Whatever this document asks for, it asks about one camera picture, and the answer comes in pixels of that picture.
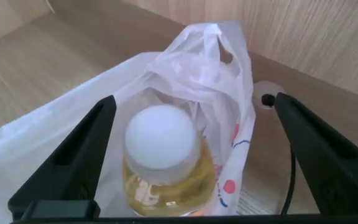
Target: wooden surface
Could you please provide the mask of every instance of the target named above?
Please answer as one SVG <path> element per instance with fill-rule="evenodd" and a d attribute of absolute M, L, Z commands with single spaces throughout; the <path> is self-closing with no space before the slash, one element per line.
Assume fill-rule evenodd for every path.
<path fill-rule="evenodd" d="M 0 37 L 48 12 L 45 0 L 0 0 Z"/>
<path fill-rule="evenodd" d="M 250 51 L 358 94 L 358 1 L 126 1 L 186 25 L 241 21 Z"/>
<path fill-rule="evenodd" d="M 51 3 L 56 15 L 43 16 L 0 40 L 0 126 L 133 55 L 163 50 L 183 28 L 117 1 L 102 6 Z M 283 86 L 358 145 L 357 95 L 257 54 L 250 56 L 255 82 L 270 80 Z M 274 110 L 257 109 L 239 213 L 271 214 L 281 209 L 290 176 L 289 152 Z M 290 213 L 317 211 L 298 169 Z"/>

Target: white plastic bag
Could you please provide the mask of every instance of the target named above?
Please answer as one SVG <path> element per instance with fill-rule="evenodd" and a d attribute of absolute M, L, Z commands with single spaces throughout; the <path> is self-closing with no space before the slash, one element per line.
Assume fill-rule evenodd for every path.
<path fill-rule="evenodd" d="M 231 53 L 231 63 L 221 62 L 220 44 Z M 235 214 L 255 112 L 241 27 L 225 22 L 188 26 L 164 52 L 130 58 L 1 127 L 0 223 L 11 220 L 9 198 L 108 95 L 114 95 L 117 112 L 95 197 L 101 217 L 134 215 L 122 188 L 124 129 L 137 112 L 162 103 L 189 112 L 213 153 L 217 184 L 205 215 Z"/>

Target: plastic bottle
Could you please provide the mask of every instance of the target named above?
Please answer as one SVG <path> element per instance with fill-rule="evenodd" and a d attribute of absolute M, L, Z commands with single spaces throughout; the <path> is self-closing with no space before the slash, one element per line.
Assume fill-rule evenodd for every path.
<path fill-rule="evenodd" d="M 141 111 L 124 144 L 124 191 L 138 215 L 202 215 L 215 186 L 213 160 L 184 111 L 170 105 Z"/>

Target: yellow liquid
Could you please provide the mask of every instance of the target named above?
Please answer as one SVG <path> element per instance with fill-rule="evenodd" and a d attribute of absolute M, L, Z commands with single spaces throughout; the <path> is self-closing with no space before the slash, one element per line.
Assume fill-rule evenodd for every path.
<path fill-rule="evenodd" d="M 215 186 L 208 144 L 201 137 L 201 153 L 195 168 L 172 185 L 152 185 L 133 173 L 124 160 L 124 191 L 129 205 L 141 216 L 167 217 L 195 212 L 210 198 Z"/>

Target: black cable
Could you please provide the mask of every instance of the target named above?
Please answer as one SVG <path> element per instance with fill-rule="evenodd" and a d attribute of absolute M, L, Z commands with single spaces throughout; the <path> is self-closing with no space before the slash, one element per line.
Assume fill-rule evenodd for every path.
<path fill-rule="evenodd" d="M 288 208 L 291 204 L 291 199 L 293 195 L 293 189 L 295 188 L 295 174 L 296 174 L 296 162 L 295 162 L 295 155 L 291 149 L 291 179 L 290 179 L 290 186 L 288 188 L 287 197 L 285 199 L 285 203 L 283 209 L 281 210 L 281 215 L 286 215 Z"/>

